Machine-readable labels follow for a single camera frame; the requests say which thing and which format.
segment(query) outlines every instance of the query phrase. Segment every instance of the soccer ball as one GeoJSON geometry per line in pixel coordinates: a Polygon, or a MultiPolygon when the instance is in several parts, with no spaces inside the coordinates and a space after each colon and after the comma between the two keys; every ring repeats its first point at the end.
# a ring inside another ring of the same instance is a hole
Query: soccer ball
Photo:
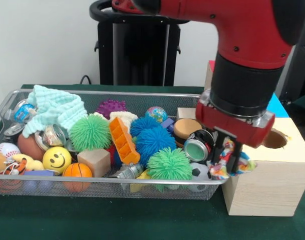
{"type": "MultiPolygon", "coordinates": [[[[192,180],[193,181],[208,181],[211,178],[208,176],[208,167],[206,165],[193,162],[190,164],[192,167],[192,180]]],[[[209,185],[188,185],[190,191],[194,193],[201,193],[209,188],[209,185]]]]}

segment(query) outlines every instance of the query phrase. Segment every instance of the black cylindrical joint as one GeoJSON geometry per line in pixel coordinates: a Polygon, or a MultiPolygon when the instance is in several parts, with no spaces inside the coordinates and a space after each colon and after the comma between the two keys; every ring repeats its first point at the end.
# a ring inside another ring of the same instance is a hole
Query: black cylindrical joint
{"type": "Polygon", "coordinates": [[[210,102],[232,116],[259,117],[266,111],[282,71],[283,67],[267,70],[241,66],[217,53],[210,102]]]}

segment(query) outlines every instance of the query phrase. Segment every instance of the wire mesh basket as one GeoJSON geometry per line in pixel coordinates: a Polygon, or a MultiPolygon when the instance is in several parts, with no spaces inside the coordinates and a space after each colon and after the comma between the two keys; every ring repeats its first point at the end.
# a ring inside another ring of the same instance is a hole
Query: wire mesh basket
{"type": "MultiPolygon", "coordinates": [[[[30,89],[15,90],[9,93],[0,105],[0,143],[3,142],[3,132],[12,123],[3,119],[2,116],[8,109],[13,109],[18,102],[26,99],[31,91],[30,89]]],[[[176,118],[177,108],[195,108],[199,98],[195,94],[67,92],[79,95],[88,113],[95,112],[100,102],[112,99],[126,101],[128,111],[138,116],[144,116],[146,110],[152,106],[160,106],[173,119],[176,118]]],[[[117,169],[112,168],[104,177],[90,178],[0,174],[0,195],[209,200],[218,186],[225,182],[224,180],[188,181],[108,177],[116,171],[117,169]],[[164,191],[158,191],[156,185],[165,185],[164,191]]]]}

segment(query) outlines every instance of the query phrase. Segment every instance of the beige wooden cube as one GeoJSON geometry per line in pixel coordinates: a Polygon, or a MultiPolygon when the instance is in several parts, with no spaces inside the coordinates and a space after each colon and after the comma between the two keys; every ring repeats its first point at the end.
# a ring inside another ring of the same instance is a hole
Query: beige wooden cube
{"type": "Polygon", "coordinates": [[[101,178],[111,169],[111,154],[105,149],[82,151],[77,155],[78,163],[86,164],[94,178],[101,178]]]}
{"type": "Polygon", "coordinates": [[[295,214],[305,191],[305,141],[291,118],[276,118],[273,129],[285,135],[286,145],[278,149],[244,145],[243,151],[257,162],[257,168],[231,177],[222,186],[229,215],[295,214]]]}

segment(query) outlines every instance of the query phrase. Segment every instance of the basketball stress ball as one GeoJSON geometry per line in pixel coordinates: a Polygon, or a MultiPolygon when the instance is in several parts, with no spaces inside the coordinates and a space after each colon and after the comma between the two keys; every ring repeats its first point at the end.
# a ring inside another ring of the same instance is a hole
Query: basketball stress ball
{"type": "MultiPolygon", "coordinates": [[[[74,163],[69,165],[62,174],[63,177],[91,178],[93,176],[91,169],[83,163],[74,163]]],[[[69,182],[64,181],[63,185],[70,192],[81,192],[90,186],[90,182],[69,182]]]]}

